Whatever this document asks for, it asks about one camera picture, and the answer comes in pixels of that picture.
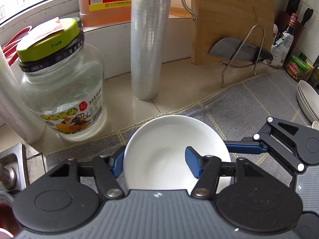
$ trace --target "white bowl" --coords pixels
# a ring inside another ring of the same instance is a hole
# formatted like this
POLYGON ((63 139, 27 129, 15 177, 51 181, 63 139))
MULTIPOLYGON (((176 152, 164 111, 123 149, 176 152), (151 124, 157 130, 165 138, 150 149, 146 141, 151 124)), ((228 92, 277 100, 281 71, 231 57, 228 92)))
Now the white bowl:
MULTIPOLYGON (((128 189, 180 190, 190 194, 197 179, 185 162, 185 149, 192 146, 201 156, 214 155, 230 162, 224 141, 205 123, 181 115, 163 116, 140 127, 128 142, 123 161, 128 189)), ((229 186, 221 177, 217 193, 229 186)))
POLYGON ((316 117, 316 119, 319 119, 319 95, 312 86, 305 81, 301 80, 298 83, 298 86, 304 96, 304 101, 307 103, 312 114, 316 117))
POLYGON ((299 93, 299 96, 304 104, 304 106, 307 108, 307 114, 311 115, 311 118, 308 118, 309 121, 313 122, 313 121, 317 121, 318 118, 316 117, 315 113, 313 112, 313 110, 311 110, 310 105, 308 104, 307 100, 305 99, 305 96, 303 95, 300 87, 297 85, 297 91, 299 93))
POLYGON ((11 239, 13 238, 13 235, 3 228, 0 228, 0 239, 11 239))
POLYGON ((318 121, 314 121, 311 125, 311 128, 315 129, 315 130, 319 130, 319 122, 318 121))
POLYGON ((302 96, 303 95, 301 94, 301 92, 298 89, 297 99, 298 99, 298 102, 299 102, 299 105, 300 105, 302 111, 304 112, 304 114, 306 115, 306 117, 309 119, 310 122, 316 121, 315 116, 312 114, 312 112, 310 111, 310 109, 308 108, 306 103, 303 101, 302 96))

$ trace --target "orange oil bottle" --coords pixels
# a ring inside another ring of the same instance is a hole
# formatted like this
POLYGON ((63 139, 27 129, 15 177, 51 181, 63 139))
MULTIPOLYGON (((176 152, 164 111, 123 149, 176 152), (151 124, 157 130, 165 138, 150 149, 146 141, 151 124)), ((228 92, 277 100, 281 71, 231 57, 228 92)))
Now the orange oil bottle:
POLYGON ((131 20, 131 0, 79 0, 84 26, 131 20))

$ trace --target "knife block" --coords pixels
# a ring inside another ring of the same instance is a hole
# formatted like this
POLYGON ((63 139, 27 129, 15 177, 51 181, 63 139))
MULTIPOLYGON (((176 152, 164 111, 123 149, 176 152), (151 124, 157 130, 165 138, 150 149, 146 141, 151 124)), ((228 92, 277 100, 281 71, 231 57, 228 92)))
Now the knife block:
MULTIPOLYGON (((281 13, 278 15, 276 22, 275 22, 275 24, 278 27, 278 33, 282 32, 284 30, 284 28, 287 26, 289 20, 290 20, 290 15, 284 11, 281 11, 281 13)), ((288 51, 285 62, 287 60, 289 60, 291 53, 292 53, 293 49, 295 48, 304 29, 305 29, 305 26, 297 21, 296 25, 295 25, 295 29, 293 31, 293 42, 292 42, 291 47, 288 51)))

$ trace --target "stacked plates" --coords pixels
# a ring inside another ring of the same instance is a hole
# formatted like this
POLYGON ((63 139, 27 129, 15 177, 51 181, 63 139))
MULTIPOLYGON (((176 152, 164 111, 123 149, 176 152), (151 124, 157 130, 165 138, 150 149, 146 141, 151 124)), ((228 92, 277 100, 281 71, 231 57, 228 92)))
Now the stacked plates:
POLYGON ((317 92, 305 81, 300 81, 297 85, 297 99, 299 105, 307 116, 309 121, 319 121, 319 95, 317 92))

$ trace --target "checkered mat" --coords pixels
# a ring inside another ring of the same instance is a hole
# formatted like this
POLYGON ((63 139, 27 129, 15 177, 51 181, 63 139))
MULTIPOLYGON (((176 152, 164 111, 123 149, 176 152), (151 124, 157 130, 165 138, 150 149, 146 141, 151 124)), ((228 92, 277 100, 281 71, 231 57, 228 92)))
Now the checkered mat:
MULTIPOLYGON (((297 82, 284 70, 254 76, 248 80, 225 87, 211 96, 178 111, 160 114, 130 127, 51 153, 46 157, 50 170, 68 157, 89 161, 94 156, 112 155, 144 123, 164 115, 184 115, 195 118, 213 128, 223 140, 241 140, 252 136, 264 125, 268 116, 288 120, 301 125, 310 122, 301 111, 297 97, 297 82)), ((291 176, 268 153, 238 155, 231 153, 232 162, 244 156, 268 173, 289 185, 291 176)), ((117 179, 127 191, 123 174, 117 179)), ((96 191, 93 178, 81 177, 81 183, 96 191)))

